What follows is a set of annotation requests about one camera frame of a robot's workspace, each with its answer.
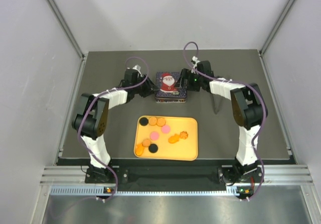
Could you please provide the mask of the gold tin lid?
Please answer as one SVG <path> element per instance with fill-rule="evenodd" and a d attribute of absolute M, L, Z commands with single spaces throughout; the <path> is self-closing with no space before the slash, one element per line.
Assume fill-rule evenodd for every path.
<path fill-rule="evenodd" d="M 155 92 L 186 92 L 185 88 L 176 88 L 175 84 L 180 77 L 180 72 L 157 72 L 155 74 L 155 84 L 159 88 L 158 91 Z"/>

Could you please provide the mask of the square cookie tin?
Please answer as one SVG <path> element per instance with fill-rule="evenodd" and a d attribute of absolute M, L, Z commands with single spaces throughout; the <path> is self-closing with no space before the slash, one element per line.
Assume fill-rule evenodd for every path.
<path fill-rule="evenodd" d="M 160 91 L 155 94 L 155 100 L 157 103 L 185 103 L 187 93 Z"/>

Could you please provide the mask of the metal serving tongs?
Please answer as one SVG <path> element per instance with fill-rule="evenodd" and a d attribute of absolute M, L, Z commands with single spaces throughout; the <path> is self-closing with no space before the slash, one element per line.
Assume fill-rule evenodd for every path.
<path fill-rule="evenodd" d="M 213 107 L 214 114 L 218 114 L 219 111 L 221 110 L 223 100 L 224 98 L 219 95 L 216 95 L 216 94 L 212 95 L 212 107 Z"/>

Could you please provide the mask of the yellow plastic tray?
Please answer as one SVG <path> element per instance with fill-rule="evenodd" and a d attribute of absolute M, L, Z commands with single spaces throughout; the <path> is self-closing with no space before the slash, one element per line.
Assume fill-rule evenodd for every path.
<path fill-rule="evenodd" d="M 139 119 L 142 117 L 150 118 L 165 118 L 166 125 L 159 127 L 157 125 L 141 126 Z M 145 147 L 144 152 L 138 158 L 147 159 L 162 159 L 162 160 L 179 160 L 179 161 L 193 161 L 198 156 L 198 123 L 194 118 L 185 117 L 162 117 L 162 116 L 141 116 L 137 121 L 136 135 L 134 142 L 134 155 L 136 145 L 142 144 L 144 139 L 150 139 L 150 133 L 153 131 L 159 132 L 159 139 L 151 140 L 151 143 L 157 144 L 158 151 L 150 153 L 148 147 Z M 180 140 L 174 144 L 168 142 L 168 138 L 186 131 L 188 138 Z"/>

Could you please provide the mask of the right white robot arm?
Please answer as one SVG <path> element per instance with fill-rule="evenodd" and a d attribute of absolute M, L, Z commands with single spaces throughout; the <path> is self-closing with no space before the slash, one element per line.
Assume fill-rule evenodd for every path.
<path fill-rule="evenodd" d="M 233 118 L 239 126 L 239 145 L 233 171 L 224 178 L 247 181 L 257 170 L 257 144 L 260 128 L 268 115 L 257 84 L 244 84 L 224 77 L 215 78 L 209 61 L 191 60 L 191 69 L 182 69 L 177 86 L 188 91 L 203 89 L 231 101 Z"/>

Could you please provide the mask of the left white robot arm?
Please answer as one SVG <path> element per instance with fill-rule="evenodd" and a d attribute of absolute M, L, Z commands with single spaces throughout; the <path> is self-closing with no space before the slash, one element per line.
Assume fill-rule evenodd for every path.
<path fill-rule="evenodd" d="M 137 94 L 147 97 L 156 90 L 158 88 L 148 75 L 142 74 L 140 66 L 135 65 L 125 70 L 124 79 L 118 87 L 102 93 L 81 94 L 71 124 L 90 156 L 85 182 L 107 183 L 113 179 L 114 171 L 109 167 L 111 157 L 104 140 L 108 111 L 130 102 Z"/>

